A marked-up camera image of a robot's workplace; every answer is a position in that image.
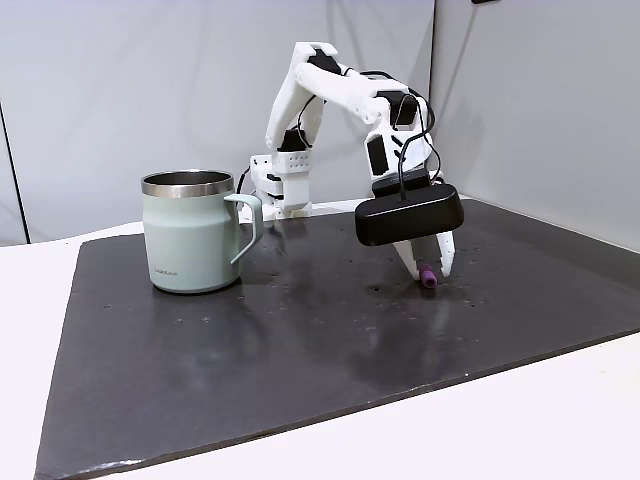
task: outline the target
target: stainless steel rim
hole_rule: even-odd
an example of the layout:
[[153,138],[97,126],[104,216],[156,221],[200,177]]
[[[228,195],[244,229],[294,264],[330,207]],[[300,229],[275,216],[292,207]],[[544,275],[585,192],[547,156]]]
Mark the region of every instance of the stainless steel rim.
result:
[[142,193],[152,197],[206,197],[231,191],[233,175],[219,170],[175,170],[142,179]]

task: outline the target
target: mug handle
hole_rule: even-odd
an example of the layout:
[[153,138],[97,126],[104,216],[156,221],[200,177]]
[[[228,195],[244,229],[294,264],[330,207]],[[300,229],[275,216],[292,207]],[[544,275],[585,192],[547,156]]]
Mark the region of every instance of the mug handle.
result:
[[262,225],[262,202],[258,197],[254,197],[253,195],[244,195],[242,193],[232,193],[231,195],[227,195],[224,197],[224,201],[246,203],[249,205],[249,208],[251,208],[252,213],[251,224],[253,226],[253,238],[247,246],[240,250],[240,253],[231,260],[231,265],[233,265],[240,260],[242,256],[258,242],[258,240],[262,238],[262,233],[264,231],[264,227]]

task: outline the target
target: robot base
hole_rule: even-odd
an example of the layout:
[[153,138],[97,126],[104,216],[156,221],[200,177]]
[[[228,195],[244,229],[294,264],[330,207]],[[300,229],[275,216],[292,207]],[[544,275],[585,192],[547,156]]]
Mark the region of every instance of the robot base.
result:
[[[298,217],[310,217],[311,212],[313,210],[313,206],[311,202],[307,203],[303,208],[299,210],[291,210],[289,212],[284,212],[282,209],[274,206],[274,205],[262,205],[262,219],[265,222],[271,220],[279,220],[282,218],[298,218]],[[245,222],[251,221],[251,209],[245,205],[242,207],[240,211],[240,220]]]

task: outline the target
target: white table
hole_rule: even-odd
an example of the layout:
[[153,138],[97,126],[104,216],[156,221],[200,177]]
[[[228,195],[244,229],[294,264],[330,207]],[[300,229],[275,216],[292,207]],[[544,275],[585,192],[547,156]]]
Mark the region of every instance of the white table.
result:
[[[81,243],[141,232],[0,248],[1,478],[33,478]],[[640,334],[117,479],[637,479],[639,435]]]

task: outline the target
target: wire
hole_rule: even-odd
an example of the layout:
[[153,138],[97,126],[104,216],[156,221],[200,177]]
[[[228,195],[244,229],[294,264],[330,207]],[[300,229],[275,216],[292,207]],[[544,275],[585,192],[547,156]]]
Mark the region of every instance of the wire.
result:
[[240,193],[240,190],[242,189],[242,183],[244,182],[244,177],[247,176],[247,173],[249,173],[249,170],[251,169],[251,167],[247,167],[247,169],[242,172],[242,175],[240,175],[240,180],[238,180],[238,188],[236,188],[236,193]]
[[309,100],[307,100],[307,103],[304,104],[304,107],[302,107],[302,110],[300,110],[300,113],[298,114],[298,135],[300,136],[300,140],[302,140],[302,143],[304,143],[304,146],[307,147],[308,149],[313,148],[313,145],[311,145],[309,142],[307,142],[307,139],[304,138],[304,135],[302,134],[302,130],[301,130],[301,126],[300,126],[300,121],[302,120],[302,114],[304,113],[304,111],[306,110],[306,108],[309,106],[309,104],[311,103],[311,101],[316,98],[315,95],[312,95],[311,98]]
[[[438,151],[435,149],[435,147],[433,146],[432,143],[429,142],[429,140],[427,140],[425,138],[425,141],[429,144],[429,146],[431,147],[431,150],[433,150],[433,153],[436,154],[436,157],[438,158],[438,170],[436,170],[436,173],[433,177],[430,178],[431,183],[433,184],[433,182],[435,182],[438,179],[438,175],[440,174],[440,167],[442,166],[442,160],[440,160],[440,154],[438,153]],[[429,172],[429,168],[427,167],[427,160],[429,160],[429,158],[425,158],[424,160],[424,168],[427,172]]]
[[[347,73],[349,73],[349,70],[353,70],[353,68],[348,67],[344,73],[342,74],[343,77],[347,76]],[[302,114],[304,113],[304,111],[307,109],[307,107],[309,106],[309,104],[311,103],[311,101],[316,98],[316,95],[311,95],[311,98],[309,100],[307,100],[307,103],[304,104],[304,107],[302,107],[302,110],[300,110],[300,113],[298,114],[298,123],[297,123],[297,130],[298,130],[298,136],[300,137],[300,140],[302,141],[302,143],[304,143],[304,146],[307,147],[308,149],[313,148],[313,145],[311,145],[309,142],[307,142],[307,139],[305,138],[305,136],[302,133]]]
[[[400,101],[400,104],[402,105],[402,101],[404,101],[404,99],[407,96],[412,96],[415,98],[414,95],[410,94],[410,93],[406,93],[405,96],[402,97],[402,100]],[[424,122],[422,121],[422,109],[420,109],[420,111],[418,112],[418,115],[420,116],[420,126],[422,127],[422,131],[420,133],[417,133],[411,137],[409,137],[404,144],[402,145],[402,150],[400,151],[400,157],[398,157],[398,181],[400,182],[400,199],[401,200],[406,200],[407,199],[407,191],[404,188],[404,171],[403,169],[403,164],[404,164],[404,157],[407,153],[407,148],[409,148],[409,144],[415,140],[418,140],[419,138],[424,137],[425,141],[426,141],[426,134],[428,133],[425,128],[424,128]]]
[[[378,77],[384,77],[384,78],[386,78],[388,80],[396,80],[391,75],[389,75],[387,72],[383,72],[381,70],[368,70],[366,72],[360,72],[360,75],[378,76]],[[416,90],[414,90],[411,87],[408,87],[408,89],[409,89],[409,93],[411,93],[415,97],[422,98],[425,101],[425,103],[427,104],[427,133],[429,133],[431,131],[431,129],[434,127],[434,125],[436,124],[436,114],[433,111],[433,108],[431,108],[431,104],[424,97],[424,95],[420,95]]]

